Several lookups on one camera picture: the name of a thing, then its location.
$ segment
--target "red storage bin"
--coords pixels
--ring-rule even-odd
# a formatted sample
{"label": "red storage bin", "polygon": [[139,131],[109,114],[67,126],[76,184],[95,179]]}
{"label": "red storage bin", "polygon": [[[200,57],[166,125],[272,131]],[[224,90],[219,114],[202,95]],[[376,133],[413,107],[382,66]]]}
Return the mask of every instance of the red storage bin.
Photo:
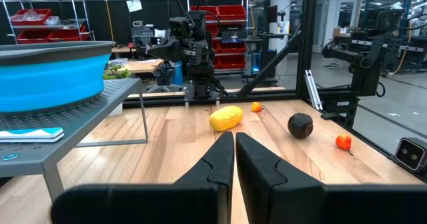
{"label": "red storage bin", "polygon": [[245,43],[221,43],[221,53],[245,53]]}
{"label": "red storage bin", "polygon": [[51,30],[25,30],[19,34],[17,40],[20,44],[47,43]]}
{"label": "red storage bin", "polygon": [[218,6],[221,20],[246,20],[246,11],[242,5]]}
{"label": "red storage bin", "polygon": [[[86,27],[82,25],[80,27],[80,32],[86,32]],[[83,34],[81,36],[82,41],[86,41],[89,37],[88,34]],[[52,42],[58,42],[58,41],[80,41],[79,31],[76,29],[72,30],[56,30],[52,31],[52,33],[49,36],[49,40]]]}
{"label": "red storage bin", "polygon": [[215,54],[221,53],[220,41],[212,40],[212,48],[215,51]]}
{"label": "red storage bin", "polygon": [[[189,7],[189,9],[190,9],[190,10],[192,10],[192,11],[195,11],[196,6],[191,6],[191,7]],[[219,15],[219,13],[218,13],[218,8],[217,8],[217,7],[215,7],[215,6],[200,6],[200,7],[199,7],[199,10],[200,10],[200,11],[210,11],[210,12],[212,12],[215,16],[218,16],[218,15]],[[206,20],[207,20],[207,21],[214,21],[214,20],[216,20],[216,19],[215,19],[215,17],[214,17],[213,15],[209,14],[209,13],[206,13],[205,18],[206,18]]]}
{"label": "red storage bin", "polygon": [[215,37],[220,32],[220,28],[217,25],[206,25],[206,31],[209,31],[211,36]]}
{"label": "red storage bin", "polygon": [[246,60],[243,55],[231,55],[219,57],[221,69],[243,69]]}
{"label": "red storage bin", "polygon": [[[15,15],[23,15],[28,9],[19,10]],[[45,25],[48,17],[52,16],[50,9],[34,9],[37,14],[45,14],[45,17],[40,21],[12,21],[12,25]]]}

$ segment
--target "blue bowl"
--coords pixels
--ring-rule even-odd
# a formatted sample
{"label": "blue bowl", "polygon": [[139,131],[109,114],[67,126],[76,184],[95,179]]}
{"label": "blue bowl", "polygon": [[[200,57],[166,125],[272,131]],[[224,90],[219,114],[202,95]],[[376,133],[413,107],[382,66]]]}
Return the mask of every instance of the blue bowl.
{"label": "blue bowl", "polygon": [[49,110],[103,91],[111,41],[0,46],[0,113]]}

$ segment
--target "floor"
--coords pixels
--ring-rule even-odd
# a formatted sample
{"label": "floor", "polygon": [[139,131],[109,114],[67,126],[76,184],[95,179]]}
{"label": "floor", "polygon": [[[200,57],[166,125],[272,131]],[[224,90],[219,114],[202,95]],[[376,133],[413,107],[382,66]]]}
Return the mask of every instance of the floor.
{"label": "floor", "polygon": [[[336,136],[346,132],[303,101],[263,104],[264,110],[254,113],[251,103],[234,103],[244,110],[244,118],[229,131],[247,133],[324,183],[422,183],[355,136],[353,155],[337,148]],[[84,183],[173,183],[221,135],[207,121],[216,109],[215,105],[147,108],[148,144],[74,148],[58,163],[64,188]],[[314,120],[313,133],[304,140],[287,132],[288,119],[298,112]],[[84,141],[141,139],[142,130],[140,109],[127,109],[106,118]],[[232,201],[232,224],[248,223],[236,167]],[[14,177],[0,188],[0,223],[48,224],[50,206],[41,175]]]}
{"label": "floor", "polygon": [[[279,86],[295,89],[297,64],[298,55],[291,54],[278,65]],[[324,59],[320,54],[313,55],[312,73],[320,87],[345,85],[352,80],[346,63]],[[225,88],[244,85],[238,75],[220,77],[220,81]],[[399,73],[380,81],[386,95],[361,98],[354,129],[390,153],[396,151],[402,137],[427,141],[427,73]]]}

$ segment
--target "small orange fruit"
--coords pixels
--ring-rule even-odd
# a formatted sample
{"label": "small orange fruit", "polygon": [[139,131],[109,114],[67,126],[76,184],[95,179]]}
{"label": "small orange fruit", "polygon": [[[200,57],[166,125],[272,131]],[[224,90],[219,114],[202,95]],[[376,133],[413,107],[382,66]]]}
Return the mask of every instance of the small orange fruit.
{"label": "small orange fruit", "polygon": [[347,134],[341,134],[336,138],[335,144],[341,149],[350,150],[352,147],[352,137]]}
{"label": "small orange fruit", "polygon": [[253,112],[258,112],[258,111],[261,111],[261,110],[262,110],[261,103],[259,103],[259,102],[253,102],[253,103],[251,104],[251,107],[252,107],[252,111],[253,111]]}

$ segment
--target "wooden table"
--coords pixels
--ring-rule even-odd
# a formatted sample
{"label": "wooden table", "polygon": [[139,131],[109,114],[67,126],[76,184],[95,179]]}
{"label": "wooden table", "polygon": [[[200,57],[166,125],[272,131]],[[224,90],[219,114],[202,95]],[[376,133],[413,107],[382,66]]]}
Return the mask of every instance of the wooden table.
{"label": "wooden table", "polygon": [[111,52],[115,54],[115,58],[119,58],[119,54],[120,53],[129,53],[129,52],[136,52],[136,49],[132,48],[130,49],[129,47],[122,47],[122,48],[118,48],[118,47],[113,47],[111,49]]}
{"label": "wooden table", "polygon": [[[251,103],[234,103],[244,110],[243,121],[230,129],[246,132],[276,155],[324,183],[422,184],[391,160],[349,134],[300,100],[265,101],[265,109],[251,112]],[[65,188],[82,183],[173,183],[188,171],[222,134],[209,126],[215,105],[152,107],[146,109],[149,142],[73,149],[58,164]],[[304,140],[288,133],[295,113],[310,115],[313,133]],[[143,138],[140,109],[126,109],[108,117],[83,141]],[[352,136],[351,156],[335,146],[335,138]],[[15,177],[0,189],[2,222],[46,223],[51,202],[43,177]],[[235,167],[232,223],[248,223]]]}
{"label": "wooden table", "polygon": [[154,59],[151,61],[128,61],[120,70],[127,69],[130,73],[152,73],[158,65],[162,64],[164,60]]}

